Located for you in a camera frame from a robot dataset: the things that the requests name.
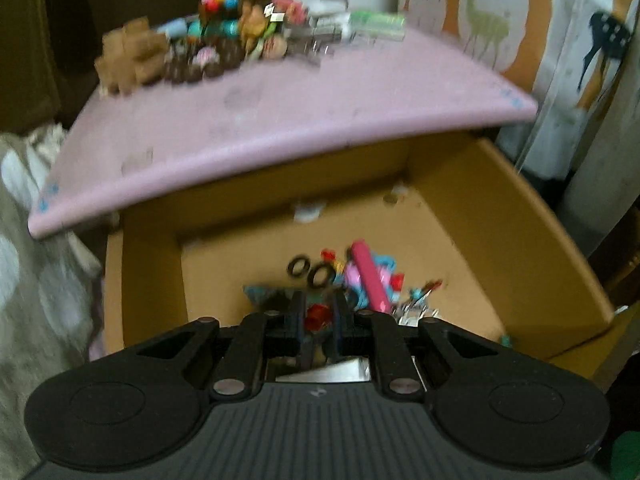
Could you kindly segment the brown bear keychain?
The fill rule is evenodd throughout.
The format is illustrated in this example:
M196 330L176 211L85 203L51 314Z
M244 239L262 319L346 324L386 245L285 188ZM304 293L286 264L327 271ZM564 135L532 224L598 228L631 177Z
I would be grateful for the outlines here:
M244 1L239 19L241 44L246 54L252 52L269 24L264 8L257 3Z

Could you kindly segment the pink stick in drawer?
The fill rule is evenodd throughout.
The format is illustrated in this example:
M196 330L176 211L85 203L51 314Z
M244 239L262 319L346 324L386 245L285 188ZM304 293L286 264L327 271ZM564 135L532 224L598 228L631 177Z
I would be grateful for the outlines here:
M352 243L350 252L360 275L361 286L367 294L370 309L391 314L393 310L392 303L388 299L369 246L364 240L356 240L356 242Z

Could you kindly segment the wooden open drawer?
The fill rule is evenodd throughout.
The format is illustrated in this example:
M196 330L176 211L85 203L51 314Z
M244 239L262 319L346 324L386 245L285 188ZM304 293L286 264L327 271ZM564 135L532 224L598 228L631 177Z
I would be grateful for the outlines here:
M284 285L297 255L357 240L409 287L439 282L448 322L549 359L613 309L535 190L487 140L428 134L241 174L134 205L107 243L108 351L202 316L235 325L247 285Z

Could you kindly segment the white blue tube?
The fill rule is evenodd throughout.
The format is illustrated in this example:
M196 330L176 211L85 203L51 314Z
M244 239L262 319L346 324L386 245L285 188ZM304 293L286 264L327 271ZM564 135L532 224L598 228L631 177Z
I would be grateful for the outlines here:
M185 18L176 18L155 29L159 34L163 34L168 40L176 40L188 34L188 22Z

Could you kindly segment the dark wooden headboard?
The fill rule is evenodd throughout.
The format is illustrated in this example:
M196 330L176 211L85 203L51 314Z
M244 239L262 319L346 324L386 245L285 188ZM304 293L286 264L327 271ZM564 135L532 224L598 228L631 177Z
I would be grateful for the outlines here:
M1 0L1 130L70 126L99 83L102 38L135 18L160 26L201 0Z

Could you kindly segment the deer pattern curtain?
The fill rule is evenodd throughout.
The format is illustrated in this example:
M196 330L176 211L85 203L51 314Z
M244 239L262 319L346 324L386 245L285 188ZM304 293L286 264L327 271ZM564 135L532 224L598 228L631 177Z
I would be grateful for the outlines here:
M498 144L539 179L570 172L630 48L639 0L398 0L416 28L456 42L539 103Z

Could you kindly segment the wooden chess piece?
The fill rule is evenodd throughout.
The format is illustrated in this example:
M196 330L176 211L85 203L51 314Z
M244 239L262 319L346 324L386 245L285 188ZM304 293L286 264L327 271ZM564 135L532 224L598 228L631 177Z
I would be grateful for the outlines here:
M273 35L264 41L262 58L268 61L280 60L288 52L288 42L282 35Z

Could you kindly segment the red string charm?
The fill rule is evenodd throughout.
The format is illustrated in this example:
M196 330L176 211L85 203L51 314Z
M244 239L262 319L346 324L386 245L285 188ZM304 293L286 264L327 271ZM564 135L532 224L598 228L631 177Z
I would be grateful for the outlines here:
M308 333L319 333L333 323L333 311L326 304L312 304L306 312L304 327Z

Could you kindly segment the green tissue pack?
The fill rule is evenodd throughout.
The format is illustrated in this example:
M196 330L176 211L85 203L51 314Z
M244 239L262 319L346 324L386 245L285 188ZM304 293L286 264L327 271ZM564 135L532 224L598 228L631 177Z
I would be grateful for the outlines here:
M402 41L405 38L405 17L397 13L352 11L349 27L357 35Z

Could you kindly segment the pink foam table mat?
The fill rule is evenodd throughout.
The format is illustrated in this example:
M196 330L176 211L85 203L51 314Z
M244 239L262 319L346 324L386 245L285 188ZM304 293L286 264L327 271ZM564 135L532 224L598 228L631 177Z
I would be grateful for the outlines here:
M198 84L94 94L28 218L47 237L189 186L414 134L531 122L536 101L449 42L341 46Z

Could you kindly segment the white power bank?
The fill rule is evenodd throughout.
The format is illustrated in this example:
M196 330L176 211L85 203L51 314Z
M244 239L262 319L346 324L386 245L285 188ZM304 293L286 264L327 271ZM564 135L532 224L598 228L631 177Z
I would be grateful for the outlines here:
M346 12L348 3L344 0L316 0L307 4L308 18L322 18Z

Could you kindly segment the grey patterned blanket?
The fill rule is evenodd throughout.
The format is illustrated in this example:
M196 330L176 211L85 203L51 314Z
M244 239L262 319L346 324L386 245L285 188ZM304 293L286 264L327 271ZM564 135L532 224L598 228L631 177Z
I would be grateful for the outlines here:
M34 240L27 220L48 164L26 139L1 137L1 475L38 462L23 416L46 379L87 362L96 257L73 234Z

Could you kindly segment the wooden burr puzzle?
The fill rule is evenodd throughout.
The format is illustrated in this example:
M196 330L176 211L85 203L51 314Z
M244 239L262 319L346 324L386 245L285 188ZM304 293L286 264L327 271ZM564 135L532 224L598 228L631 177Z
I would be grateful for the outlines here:
M102 53L94 60L100 90L107 96L128 94L160 78L169 50L163 32L146 16L135 18L102 36Z

